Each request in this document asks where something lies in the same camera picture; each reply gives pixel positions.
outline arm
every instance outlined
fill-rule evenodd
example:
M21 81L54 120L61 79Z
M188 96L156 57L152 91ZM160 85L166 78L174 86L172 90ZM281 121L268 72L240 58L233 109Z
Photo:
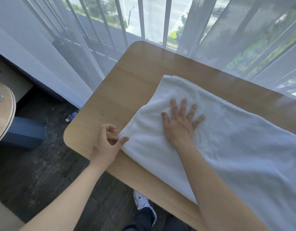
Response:
M116 132L111 124L101 125L99 137L92 149L90 164L53 202L32 218L20 231L72 231L77 224L96 182L114 161L127 137L117 141L106 132ZM111 145L107 139L116 142Z
M175 100L171 100L172 120L162 113L166 139L176 149L200 212L209 230L268 230L263 222L218 176L192 141L194 130L204 121L201 115L193 121L197 109L193 105L186 114L187 100L181 102L180 112Z

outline street light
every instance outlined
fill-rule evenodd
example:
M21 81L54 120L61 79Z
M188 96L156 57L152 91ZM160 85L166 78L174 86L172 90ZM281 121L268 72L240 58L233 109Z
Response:
M129 12L128 26L130 25L130 16L131 16L131 10L130 10L130 12Z

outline sheer curtain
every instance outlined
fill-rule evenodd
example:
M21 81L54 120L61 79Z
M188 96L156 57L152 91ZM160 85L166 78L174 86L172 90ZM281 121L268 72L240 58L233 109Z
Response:
M139 40L296 99L296 0L0 0L0 53L79 108Z

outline round table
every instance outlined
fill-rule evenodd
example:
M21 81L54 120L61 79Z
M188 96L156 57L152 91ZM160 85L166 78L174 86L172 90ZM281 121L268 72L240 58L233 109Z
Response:
M2 83L0 83L0 94L4 98L0 102L0 140L2 140L14 119L16 102L13 92Z

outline person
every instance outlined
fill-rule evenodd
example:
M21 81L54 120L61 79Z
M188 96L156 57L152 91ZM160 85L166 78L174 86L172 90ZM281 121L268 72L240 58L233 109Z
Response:
M194 104L186 114L186 99L182 100L180 111L176 100L172 99L170 104L171 119L168 114L161 114L164 135L181 159L207 228L210 231L268 230L194 146L193 133L205 116L201 115L193 121L197 106ZM129 140L128 137L118 140L115 136L107 136L107 132L116 134L117 129L111 124L101 125L89 166L53 202L24 225L21 231L72 231L75 228L96 182L114 161L119 149ZM115 141L115 145L111 145L108 140ZM123 230L150 230L157 219L155 211L149 200L137 191L134 191L134 199L139 211L131 224ZM165 231L189 229L188 225L172 215L166 219Z

